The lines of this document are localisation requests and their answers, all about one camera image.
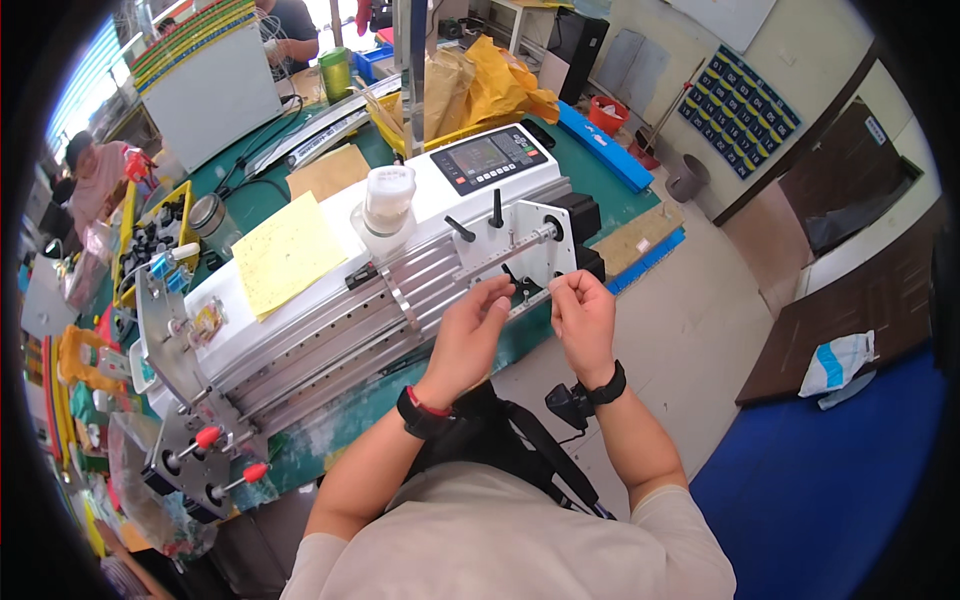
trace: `control panel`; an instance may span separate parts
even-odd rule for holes
[[[547,161],[519,127],[481,134],[430,155],[461,196]]]

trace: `brown door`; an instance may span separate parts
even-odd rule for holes
[[[796,396],[816,347],[841,336],[870,329],[876,333],[877,360],[861,372],[922,344],[930,335],[927,288],[933,240],[946,221],[947,204],[941,198],[876,256],[784,306],[736,403]]]
[[[886,203],[913,174],[907,169],[893,142],[877,144],[866,123],[873,117],[867,105],[856,98],[830,125],[817,146],[780,178],[780,189],[797,214],[808,240],[806,220],[851,206]],[[861,211],[875,218],[870,211]],[[860,225],[865,227],[870,221]],[[811,247],[818,252],[820,243]]]

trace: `left hand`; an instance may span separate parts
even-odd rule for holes
[[[491,277],[446,309],[430,364],[414,386],[421,403],[446,409],[490,372],[515,289],[510,276]]]

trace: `white t-shirt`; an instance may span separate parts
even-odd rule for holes
[[[733,569],[689,492],[648,494],[630,523],[560,508],[499,469],[449,463],[407,482],[352,541],[300,542],[281,600],[732,598]]]

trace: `blue crate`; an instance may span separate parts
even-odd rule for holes
[[[376,77],[373,75],[373,64],[378,60],[388,59],[394,55],[394,47],[390,44],[383,44],[379,48],[374,48],[373,50],[368,50],[367,52],[356,52],[353,54],[353,63],[357,67],[357,72],[360,73],[364,78],[369,82],[375,82]]]

